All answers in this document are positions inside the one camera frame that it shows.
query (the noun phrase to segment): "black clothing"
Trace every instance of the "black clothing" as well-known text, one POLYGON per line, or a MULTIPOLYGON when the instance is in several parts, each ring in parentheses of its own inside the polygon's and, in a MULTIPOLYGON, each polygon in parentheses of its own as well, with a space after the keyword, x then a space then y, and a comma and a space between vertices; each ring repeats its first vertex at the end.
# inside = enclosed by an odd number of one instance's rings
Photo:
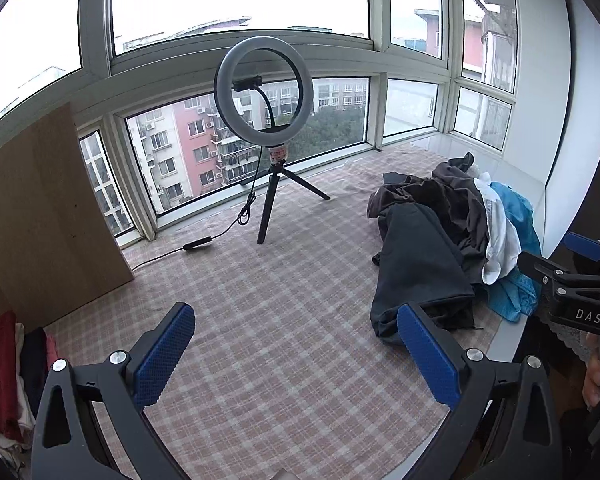
MULTIPOLYGON (((441 162, 431 178, 387 173, 384 186, 371 197, 366 209, 369 218, 378 218, 389 206, 416 202, 431 208, 451 241, 464 256, 462 269, 469 282, 482 284, 489 231, 482 196, 472 177, 466 174, 474 156, 441 162)), ((378 222, 382 233, 382 222, 378 222)))
POLYGON ((370 313, 376 335, 403 345, 396 317, 410 301, 442 328, 473 327, 474 290, 462 271, 463 256, 435 213, 418 203, 396 203, 378 223, 384 245, 370 313))

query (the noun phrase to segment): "red clothing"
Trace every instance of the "red clothing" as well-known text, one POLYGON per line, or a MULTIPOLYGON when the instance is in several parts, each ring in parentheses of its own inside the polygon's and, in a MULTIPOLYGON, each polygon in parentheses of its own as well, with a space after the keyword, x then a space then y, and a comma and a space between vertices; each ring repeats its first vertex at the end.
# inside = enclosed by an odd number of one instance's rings
POLYGON ((0 433, 22 442, 18 426, 15 325, 13 312, 0 316, 0 433))

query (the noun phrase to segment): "white cloth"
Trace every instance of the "white cloth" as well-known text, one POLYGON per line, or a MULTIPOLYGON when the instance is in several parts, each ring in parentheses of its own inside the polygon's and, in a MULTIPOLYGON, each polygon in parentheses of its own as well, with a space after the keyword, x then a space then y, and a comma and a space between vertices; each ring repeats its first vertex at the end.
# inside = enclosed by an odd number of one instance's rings
POLYGON ((487 261, 482 268, 482 280, 485 284, 491 285, 513 270, 522 248, 516 228, 505 215, 502 200, 489 186, 491 183, 489 173, 480 174, 478 178, 474 178, 474 183, 482 195, 489 231, 487 261))
POLYGON ((24 439, 23 448, 29 449, 33 440, 33 427, 36 419, 33 416, 29 399, 24 391, 24 379, 20 376, 20 352, 24 344, 24 325, 16 323, 16 388, 18 393, 18 426, 24 439))

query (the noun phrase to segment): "human hand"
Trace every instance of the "human hand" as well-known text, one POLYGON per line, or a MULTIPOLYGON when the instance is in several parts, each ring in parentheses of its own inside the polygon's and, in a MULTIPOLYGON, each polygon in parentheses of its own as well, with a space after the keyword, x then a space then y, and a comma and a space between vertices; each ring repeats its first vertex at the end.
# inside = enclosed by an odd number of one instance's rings
POLYGON ((598 355, 598 336, 587 334, 587 346, 591 348, 591 357, 587 363, 587 373, 584 377, 582 397, 584 401, 595 408, 600 402, 600 358, 598 355))

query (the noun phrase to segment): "pink checkered fabric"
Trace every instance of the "pink checkered fabric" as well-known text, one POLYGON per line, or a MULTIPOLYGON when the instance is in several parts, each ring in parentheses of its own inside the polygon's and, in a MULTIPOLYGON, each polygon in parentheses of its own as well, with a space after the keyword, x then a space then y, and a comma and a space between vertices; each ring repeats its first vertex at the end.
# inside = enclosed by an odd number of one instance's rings
MULTIPOLYGON (((407 145, 373 152, 309 178, 325 202, 284 181, 267 239, 256 244, 264 192, 245 227, 194 253, 141 267, 136 279, 53 323, 74 365, 129 349, 176 301, 196 333, 160 401, 146 414, 195 479, 379 479, 445 416, 404 349, 374 335, 369 309, 381 248, 369 194, 385 171, 421 176, 441 158, 407 145)), ((131 265, 231 222, 232 208, 125 251, 131 265)), ((475 309, 483 330, 459 331, 485 351, 500 318, 475 309)), ((120 469, 136 476, 106 410, 103 432, 120 469)))

